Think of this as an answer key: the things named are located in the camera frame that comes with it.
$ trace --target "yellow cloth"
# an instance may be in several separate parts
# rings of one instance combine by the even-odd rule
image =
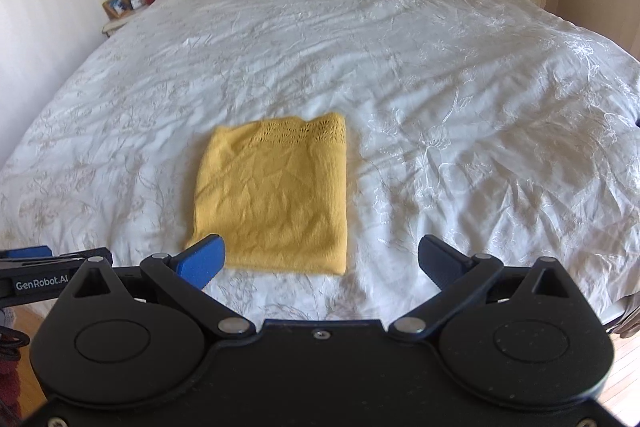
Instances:
[[[227,266],[344,274],[345,135],[335,113],[217,127],[198,172],[187,246],[217,233]]]

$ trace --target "wooden floor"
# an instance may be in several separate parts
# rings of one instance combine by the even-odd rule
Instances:
[[[41,318],[26,307],[17,307],[15,310],[18,316],[15,328],[33,337]],[[626,340],[613,335],[612,340],[616,348],[616,361],[600,402],[621,422],[635,427],[640,423],[640,333]],[[29,364],[28,347],[22,350],[18,373],[22,386],[20,407],[22,416],[27,417],[45,400]]]

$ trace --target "black cable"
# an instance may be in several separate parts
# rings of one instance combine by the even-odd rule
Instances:
[[[29,335],[18,330],[0,326],[0,360],[17,362],[20,360],[20,348],[31,342]]]

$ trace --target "bed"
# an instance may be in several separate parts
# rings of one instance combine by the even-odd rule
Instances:
[[[427,233],[558,257],[597,313],[640,291],[640,64],[527,0],[158,0],[64,84],[0,171],[0,241],[180,251],[212,130],[348,125],[343,277],[227,269],[265,317],[384,323],[437,292]]]

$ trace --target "blue gripper pad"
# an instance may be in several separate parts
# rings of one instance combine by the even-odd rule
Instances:
[[[0,259],[27,259],[30,257],[53,257],[49,247],[18,248],[16,250],[0,250]]]
[[[202,290],[225,266],[225,242],[219,235],[207,235],[172,258],[170,266],[182,279]]]

